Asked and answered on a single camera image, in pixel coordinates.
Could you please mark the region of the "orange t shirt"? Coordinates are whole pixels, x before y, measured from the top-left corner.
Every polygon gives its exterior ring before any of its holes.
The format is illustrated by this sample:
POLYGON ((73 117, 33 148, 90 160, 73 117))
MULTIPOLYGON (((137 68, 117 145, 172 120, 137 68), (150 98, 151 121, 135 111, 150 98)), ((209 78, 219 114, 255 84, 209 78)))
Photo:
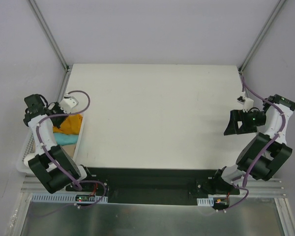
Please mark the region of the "orange t shirt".
POLYGON ((53 127, 54 133, 66 135, 79 135, 82 126, 83 116, 81 114, 68 116, 61 124, 60 128, 53 127))

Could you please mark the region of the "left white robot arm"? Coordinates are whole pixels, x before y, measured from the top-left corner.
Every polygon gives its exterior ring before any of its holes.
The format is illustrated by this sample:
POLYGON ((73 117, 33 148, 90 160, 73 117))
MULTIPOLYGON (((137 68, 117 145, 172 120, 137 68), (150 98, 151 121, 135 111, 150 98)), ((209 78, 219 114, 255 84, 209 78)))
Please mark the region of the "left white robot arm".
POLYGON ((72 98, 72 93, 82 93, 87 99, 87 106, 79 112, 66 112, 58 102, 56 108, 49 109, 44 96, 32 94, 24 99, 24 124, 32 131, 35 142, 34 157, 28 160, 28 166, 45 189, 53 194, 68 185, 77 191, 90 191, 94 179, 83 165, 76 165, 66 151, 56 143, 53 127, 60 127, 68 116, 81 114, 90 106, 90 96, 81 90, 68 92, 64 99, 72 98))

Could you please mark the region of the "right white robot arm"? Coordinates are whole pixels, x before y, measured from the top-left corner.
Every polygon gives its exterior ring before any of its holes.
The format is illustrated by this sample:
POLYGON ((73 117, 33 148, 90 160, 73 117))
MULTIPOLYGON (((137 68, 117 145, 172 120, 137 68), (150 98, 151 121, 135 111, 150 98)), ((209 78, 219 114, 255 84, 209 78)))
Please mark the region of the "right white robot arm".
POLYGON ((287 146, 286 129, 295 111, 295 102, 275 94, 265 99, 262 110, 259 110, 250 98, 241 96, 238 100, 243 108, 230 111, 224 135, 254 133, 256 136, 239 154, 233 166, 216 171, 210 180, 213 194, 230 193, 239 179, 243 180, 243 187, 249 177, 264 181, 271 179, 293 151, 287 146))

